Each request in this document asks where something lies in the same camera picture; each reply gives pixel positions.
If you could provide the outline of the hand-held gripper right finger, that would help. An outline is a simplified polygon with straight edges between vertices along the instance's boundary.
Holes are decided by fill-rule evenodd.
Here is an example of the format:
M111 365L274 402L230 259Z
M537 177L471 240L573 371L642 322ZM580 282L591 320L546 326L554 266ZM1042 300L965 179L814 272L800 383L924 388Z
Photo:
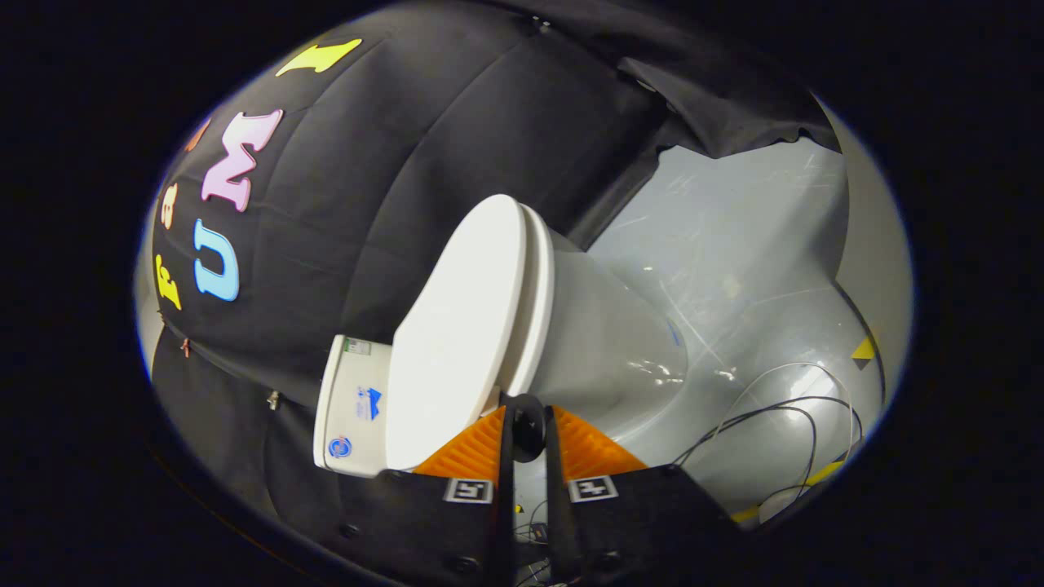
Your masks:
M674 464L651 466L560 406L546 408L551 570L568 586L713 586L743 532Z

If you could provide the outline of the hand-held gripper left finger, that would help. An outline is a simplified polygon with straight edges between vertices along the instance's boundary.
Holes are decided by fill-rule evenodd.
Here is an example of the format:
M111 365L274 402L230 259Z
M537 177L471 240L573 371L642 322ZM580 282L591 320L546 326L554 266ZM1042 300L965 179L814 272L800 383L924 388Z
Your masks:
M512 416L501 406L414 472L340 484L323 546L365 585L507 586Z

